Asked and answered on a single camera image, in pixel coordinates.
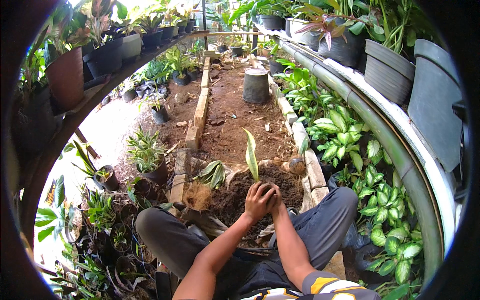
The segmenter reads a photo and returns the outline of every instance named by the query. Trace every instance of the rock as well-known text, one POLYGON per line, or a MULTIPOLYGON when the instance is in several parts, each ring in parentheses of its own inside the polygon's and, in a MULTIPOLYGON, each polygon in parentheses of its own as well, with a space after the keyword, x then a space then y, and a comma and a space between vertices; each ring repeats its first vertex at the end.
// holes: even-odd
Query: rock
POLYGON ((345 266, 343 265, 343 253, 341 251, 335 252, 323 271, 333 273, 337 275, 338 278, 346 280, 345 266))

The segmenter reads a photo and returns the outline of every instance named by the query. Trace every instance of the concrete brick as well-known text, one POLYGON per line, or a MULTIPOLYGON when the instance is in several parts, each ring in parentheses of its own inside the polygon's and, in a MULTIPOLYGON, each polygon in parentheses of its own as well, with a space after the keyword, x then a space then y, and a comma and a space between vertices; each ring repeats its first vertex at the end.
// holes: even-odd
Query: concrete brick
POLYGON ((208 87, 202 88, 200 97, 198 98, 197 108, 193 117, 193 123, 195 126, 203 130, 205 126, 205 119, 208 109, 208 87))
POLYGON ((185 182, 188 180, 187 174, 175 175, 173 178, 171 195, 169 202, 181 202, 183 197, 183 188, 185 186, 185 182))
POLYGON ((278 98, 278 106, 282 110, 282 114, 285 117, 285 120, 292 125, 299 118, 297 114, 293 111, 292 105, 288 102, 287 98, 280 97, 278 98))
POLYGON ((202 83, 200 85, 201 88, 208 87, 210 79, 208 78, 210 70, 204 70, 204 74, 202 75, 202 83))
POLYGON ((191 174, 192 167, 190 165, 190 153, 186 149, 181 149, 175 156, 175 174, 191 174))
POLYGON ((313 189, 312 191, 313 206, 314 207, 317 206, 317 204, 319 204, 320 201, 322 201, 325 198, 325 196, 327 196, 327 194, 328 194, 327 187, 313 189))
POLYGON ((343 265, 343 253, 341 251, 335 252, 323 271, 333 273, 337 275, 338 278, 346 280, 345 266, 343 265))
POLYGON ((293 139, 295 140, 295 146, 297 147, 297 150, 300 150, 301 144, 303 143, 303 140, 305 139, 305 137, 307 137, 308 147, 310 147, 310 139, 308 138, 307 132, 305 131, 305 128, 303 127, 302 123, 293 122, 292 130, 293 130, 293 139))
POLYGON ((327 186, 324 174, 322 173, 322 167, 320 167, 320 163, 318 162, 315 152, 312 149, 308 149, 303 155, 310 180, 310 187, 312 189, 316 189, 327 186))
POLYGON ((198 149, 200 147, 200 136, 202 131, 197 126, 190 126, 187 130, 187 137, 185 143, 187 148, 198 149))

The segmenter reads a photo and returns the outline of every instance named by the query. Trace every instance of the soil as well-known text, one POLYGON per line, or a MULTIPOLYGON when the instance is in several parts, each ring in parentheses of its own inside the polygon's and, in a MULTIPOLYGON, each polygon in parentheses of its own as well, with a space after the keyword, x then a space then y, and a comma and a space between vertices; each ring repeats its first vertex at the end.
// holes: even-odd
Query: soil
POLYGON ((243 127, 255 138, 257 160, 287 159, 295 147, 282 124, 284 118, 280 109, 274 105, 273 97, 264 104, 243 101, 241 74, 247 68, 237 60, 233 66, 235 68, 229 71, 212 70, 213 82, 217 80, 213 78, 215 73, 218 73, 219 81, 211 86, 207 122, 200 139, 201 150, 225 162, 245 163, 247 138, 243 127))
MULTIPOLYGON (((279 186, 282 192, 283 202, 287 207, 301 208, 303 199, 303 188, 301 186, 300 176, 287 173, 276 166, 268 166, 259 168, 260 179, 263 182, 272 182, 279 186)), ((245 211, 245 198, 248 189, 255 181, 250 172, 236 174, 230 182, 227 190, 222 185, 218 191, 213 194, 213 203, 210 210, 225 225, 231 226, 245 211)), ((272 216, 270 214, 264 216, 255 224, 245 236, 248 244, 258 247, 255 242, 260 230, 265 229, 272 224, 272 216)))

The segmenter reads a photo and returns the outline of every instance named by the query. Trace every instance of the snake plant leaf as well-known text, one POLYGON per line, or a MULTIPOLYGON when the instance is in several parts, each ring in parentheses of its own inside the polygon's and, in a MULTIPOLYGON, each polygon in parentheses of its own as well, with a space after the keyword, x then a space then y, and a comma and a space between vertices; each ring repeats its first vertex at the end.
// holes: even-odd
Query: snake plant leaf
POLYGON ((400 240, 396 237, 387 237, 385 241, 385 250, 388 255, 395 255, 398 246, 400 245, 400 240))
POLYGON ((341 132, 346 132, 347 131, 347 124, 345 123, 345 120, 343 119, 342 115, 340 115, 338 112, 335 110, 330 111, 330 118, 333 121, 333 124, 340 129, 341 132))
POLYGON ((372 158, 377 155, 378 151, 380 150, 380 143, 377 140, 370 140, 367 144, 367 155, 368 158, 372 158))
POLYGON ((410 274, 411 264, 408 261, 400 261, 395 269, 395 280, 398 284, 403 284, 410 274))
POLYGON ((380 267, 380 270, 378 270, 378 274, 381 276, 385 276, 395 270, 396 263, 394 260, 389 259, 383 263, 383 265, 380 267))
POLYGON ((379 228, 375 228, 372 230, 370 239, 375 246, 383 247, 385 245, 386 237, 384 235, 384 232, 379 228))
POLYGON ((372 195, 370 199, 368 199, 367 206, 375 206, 375 205, 377 205, 377 196, 372 195))
POLYGON ((380 207, 377 211, 377 216, 375 217, 375 223, 381 224, 387 220, 388 210, 384 207, 380 207))
POLYGON ((258 177, 258 164, 257 158, 255 157, 255 139, 250 131, 246 130, 245 128, 242 129, 247 133, 247 152, 245 153, 245 160, 247 161, 247 165, 252 173, 253 179, 255 179, 255 182, 258 182, 260 178, 258 177))
POLYGON ((361 209, 359 212, 364 216, 373 216, 377 213, 378 206, 367 206, 361 209))
POLYGON ((385 261, 385 257, 374 260, 365 270, 375 272, 375 269, 379 267, 385 261))
POLYGON ((396 237, 397 239, 399 239, 400 241, 403 242, 403 240, 408 236, 408 232, 403 227, 399 227, 399 228, 394 228, 391 231, 389 231, 387 233, 387 236, 388 237, 396 237))
POLYGON ((353 161, 353 165, 357 169, 357 172, 360 173, 363 168, 363 159, 361 158, 360 154, 358 154, 355 151, 350 151, 349 153, 350 153, 350 158, 353 161))

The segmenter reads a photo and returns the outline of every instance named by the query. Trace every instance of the potting soil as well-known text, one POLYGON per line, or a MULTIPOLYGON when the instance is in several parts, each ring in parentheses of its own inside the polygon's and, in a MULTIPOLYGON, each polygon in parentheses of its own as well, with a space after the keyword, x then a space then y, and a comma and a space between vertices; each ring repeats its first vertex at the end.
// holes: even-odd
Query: potting soil
MULTIPOLYGON (((283 202, 287 207, 301 208, 303 188, 299 175, 285 172, 277 166, 268 166, 259 167, 259 176, 262 182, 271 182, 279 186, 283 202)), ((235 174, 228 190, 225 185, 222 185, 218 191, 213 193, 212 204, 209 209, 225 225, 232 226, 245 211, 245 198, 248 189, 254 183, 250 172, 235 174)), ((271 214, 267 214, 250 229, 245 238, 251 241, 250 244, 254 244, 260 230, 265 229, 272 223, 271 214)))

